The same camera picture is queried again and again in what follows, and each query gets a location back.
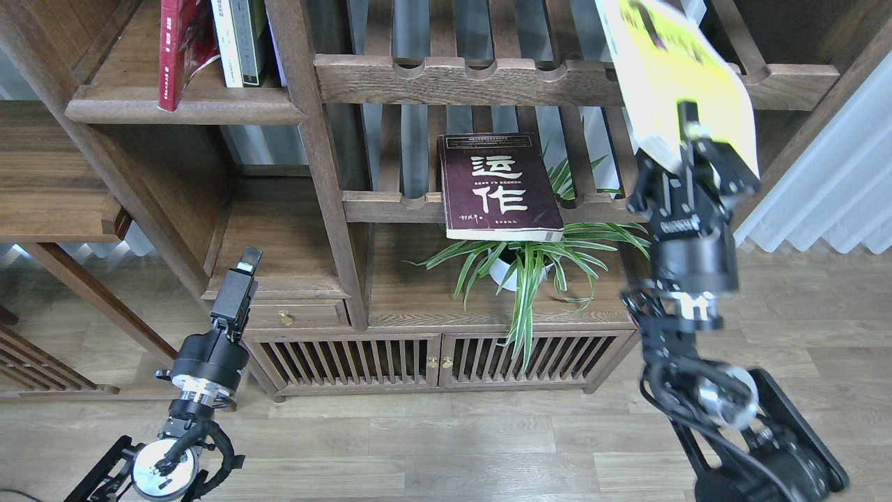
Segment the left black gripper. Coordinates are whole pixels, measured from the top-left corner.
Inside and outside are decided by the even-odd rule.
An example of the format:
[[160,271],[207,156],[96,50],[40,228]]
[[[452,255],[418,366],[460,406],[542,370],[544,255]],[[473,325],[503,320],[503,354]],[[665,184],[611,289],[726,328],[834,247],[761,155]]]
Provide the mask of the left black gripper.
[[247,247],[237,266],[227,271],[210,311],[213,327],[207,333],[188,336],[176,356],[170,372],[176,387],[187,390],[188,383],[205,379],[220,389],[220,396],[235,396],[249,361],[241,337],[258,288],[254,276],[262,255],[261,250]]

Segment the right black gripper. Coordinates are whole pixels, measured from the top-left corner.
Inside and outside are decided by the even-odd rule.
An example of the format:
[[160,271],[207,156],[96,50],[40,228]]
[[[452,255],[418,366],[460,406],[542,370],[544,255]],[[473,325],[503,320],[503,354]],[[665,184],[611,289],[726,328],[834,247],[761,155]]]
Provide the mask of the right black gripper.
[[753,196],[761,181],[730,144],[702,139],[696,102],[679,101],[677,112],[683,165],[672,174],[639,151],[629,210],[649,220],[655,238],[651,270],[660,289],[733,293],[739,276],[730,221],[740,200]]

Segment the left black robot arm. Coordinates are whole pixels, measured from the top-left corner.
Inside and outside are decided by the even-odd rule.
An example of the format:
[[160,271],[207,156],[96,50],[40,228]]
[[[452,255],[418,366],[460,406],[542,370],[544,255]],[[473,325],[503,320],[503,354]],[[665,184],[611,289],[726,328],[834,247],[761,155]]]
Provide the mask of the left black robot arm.
[[135,445],[130,436],[121,436],[68,500],[116,501],[134,488],[150,501],[192,501],[242,467],[243,456],[235,454],[214,413],[230,406],[249,361],[241,337],[258,287],[254,276],[261,257],[259,249],[245,249],[237,266],[227,271],[210,311],[210,330],[187,337],[172,369],[157,372],[180,395],[170,404],[156,441]]

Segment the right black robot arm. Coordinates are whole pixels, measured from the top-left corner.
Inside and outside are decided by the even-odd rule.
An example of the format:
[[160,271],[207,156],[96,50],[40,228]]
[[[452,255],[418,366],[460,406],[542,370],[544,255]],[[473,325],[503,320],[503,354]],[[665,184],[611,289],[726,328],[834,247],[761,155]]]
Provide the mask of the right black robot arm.
[[708,137],[694,102],[679,102],[676,117],[679,167],[640,153],[630,201],[655,238],[651,277],[622,295],[643,341],[638,387],[675,430],[698,501],[825,500],[849,476],[775,379],[695,349],[697,333],[723,327],[717,298],[739,288],[730,223],[761,182],[732,146]]

